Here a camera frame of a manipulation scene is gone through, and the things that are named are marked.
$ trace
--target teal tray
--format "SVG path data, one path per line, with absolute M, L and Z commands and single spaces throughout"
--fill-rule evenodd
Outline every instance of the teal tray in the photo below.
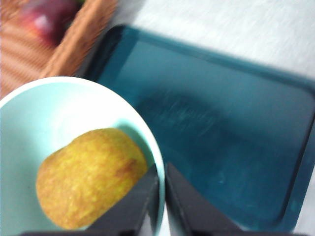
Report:
M 84 78 L 126 99 L 171 161 L 244 228 L 290 231 L 315 163 L 314 83 L 130 27 Z

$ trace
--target white surface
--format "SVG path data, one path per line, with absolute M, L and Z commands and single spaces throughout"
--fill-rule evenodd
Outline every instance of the white surface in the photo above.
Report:
M 109 29 L 128 24 L 315 79 L 314 0 L 118 1 Z M 310 235 L 315 235 L 314 179 L 315 173 L 296 227 Z
M 39 165 L 87 131 L 128 127 L 147 147 L 160 180 L 158 221 L 164 206 L 164 165 L 153 134 L 140 115 L 104 86 L 73 77 L 26 84 L 0 101 L 1 235 L 58 229 L 42 212 L 35 191 Z

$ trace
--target bowl rim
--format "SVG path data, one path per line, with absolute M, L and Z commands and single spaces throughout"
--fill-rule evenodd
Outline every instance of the bowl rim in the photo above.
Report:
M 125 99 L 123 99 L 120 95 L 112 91 L 111 89 L 98 84 L 96 82 L 86 80 L 83 78 L 78 77 L 71 77 L 71 76 L 53 76 L 53 77 L 47 77 L 43 79 L 38 79 L 29 83 L 26 83 L 17 89 L 10 92 L 8 95 L 6 95 L 3 99 L 0 100 L 0 109 L 2 109 L 6 104 L 8 104 L 11 100 L 13 100 L 15 97 L 19 96 L 20 94 L 24 93 L 25 91 L 31 90 L 33 88 L 42 86 L 42 85 L 48 85 L 48 84 L 55 84 L 55 83 L 67 83 L 67 84 L 75 84 L 75 85 L 84 85 L 88 87 L 93 87 L 98 90 L 104 90 L 108 93 L 111 93 L 113 96 L 117 97 L 118 100 L 123 101 L 127 105 L 129 105 L 135 114 L 138 116 L 138 118 L 143 121 L 145 124 L 145 129 L 147 129 L 149 132 L 147 132 L 148 136 L 148 142 L 153 144 L 152 153 L 154 153 L 154 161 L 157 167 L 157 175 L 159 178 L 159 203 L 158 203 L 158 214 L 157 214 L 157 228 L 156 228 L 156 235 L 159 234 L 161 224 L 162 224 L 162 218 L 164 213 L 164 204 L 165 204 L 165 170 L 164 170 L 164 164 L 163 164 L 163 158 L 158 146 L 158 143 L 146 124 L 146 122 L 143 120 L 143 118 L 140 116 L 140 114 L 134 109 L 133 106 L 131 106 Z

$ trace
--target wicker basket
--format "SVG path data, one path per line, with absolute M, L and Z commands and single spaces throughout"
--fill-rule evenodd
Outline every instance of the wicker basket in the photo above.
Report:
M 36 79 L 73 75 L 116 8 L 116 0 L 86 0 L 55 48 L 20 27 L 18 13 L 28 1 L 1 1 L 1 98 Z

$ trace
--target bowl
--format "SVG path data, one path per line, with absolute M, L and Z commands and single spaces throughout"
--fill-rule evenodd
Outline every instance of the bowl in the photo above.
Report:
M 143 150 L 159 177 L 157 230 L 164 209 L 164 167 L 140 115 L 110 89 L 74 77 L 50 77 L 19 87 L 0 101 L 1 235 L 61 230 L 43 213 L 35 181 L 41 162 L 89 130 L 116 127 Z

